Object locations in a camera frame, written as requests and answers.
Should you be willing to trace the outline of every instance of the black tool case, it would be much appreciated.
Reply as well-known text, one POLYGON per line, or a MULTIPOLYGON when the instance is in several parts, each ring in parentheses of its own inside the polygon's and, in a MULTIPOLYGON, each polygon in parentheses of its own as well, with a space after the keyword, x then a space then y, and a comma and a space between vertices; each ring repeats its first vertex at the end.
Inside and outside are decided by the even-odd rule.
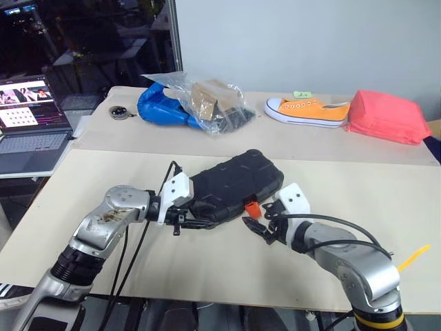
POLYGON ((248 150, 202 171, 192 181, 193 216, 219 224, 240 215, 248 203, 260 203, 279 190, 283 173, 259 150, 248 150))

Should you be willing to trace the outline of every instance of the laptop keyboard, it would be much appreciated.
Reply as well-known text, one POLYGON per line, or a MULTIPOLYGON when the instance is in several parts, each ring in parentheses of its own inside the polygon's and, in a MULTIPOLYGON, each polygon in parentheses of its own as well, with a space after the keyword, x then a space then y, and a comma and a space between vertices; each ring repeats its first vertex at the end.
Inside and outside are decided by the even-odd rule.
POLYGON ((57 133, 5 138, 0 143, 0 154, 58 150, 66 136, 66 133, 57 133))

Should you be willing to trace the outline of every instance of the green tag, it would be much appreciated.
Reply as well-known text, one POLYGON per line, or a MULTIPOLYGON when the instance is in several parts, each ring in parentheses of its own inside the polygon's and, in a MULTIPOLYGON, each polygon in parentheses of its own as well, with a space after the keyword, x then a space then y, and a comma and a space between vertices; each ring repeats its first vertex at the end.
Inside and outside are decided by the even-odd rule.
POLYGON ((312 93, 310 93, 310 92, 294 91, 294 92, 292 92, 292 94, 294 95, 294 98, 296 98, 296 99, 309 99, 309 98, 312 98, 312 93))

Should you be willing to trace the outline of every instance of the pink bag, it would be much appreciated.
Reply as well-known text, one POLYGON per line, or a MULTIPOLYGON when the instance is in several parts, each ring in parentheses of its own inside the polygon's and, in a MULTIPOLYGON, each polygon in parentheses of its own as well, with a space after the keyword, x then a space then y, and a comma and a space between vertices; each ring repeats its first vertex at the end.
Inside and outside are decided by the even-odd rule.
POLYGON ((347 131, 409 145, 419 145, 431 135, 417 103, 364 90, 351 102, 347 131))

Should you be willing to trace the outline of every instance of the orange sneaker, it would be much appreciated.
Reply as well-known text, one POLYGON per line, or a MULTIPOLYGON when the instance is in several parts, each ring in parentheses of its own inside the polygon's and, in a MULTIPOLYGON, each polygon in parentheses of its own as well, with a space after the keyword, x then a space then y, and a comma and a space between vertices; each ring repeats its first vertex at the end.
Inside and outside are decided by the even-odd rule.
POLYGON ((349 102, 326 104, 317 98, 286 100, 270 98, 265 104, 265 112, 280 122, 305 126, 338 128, 346 124, 349 102))

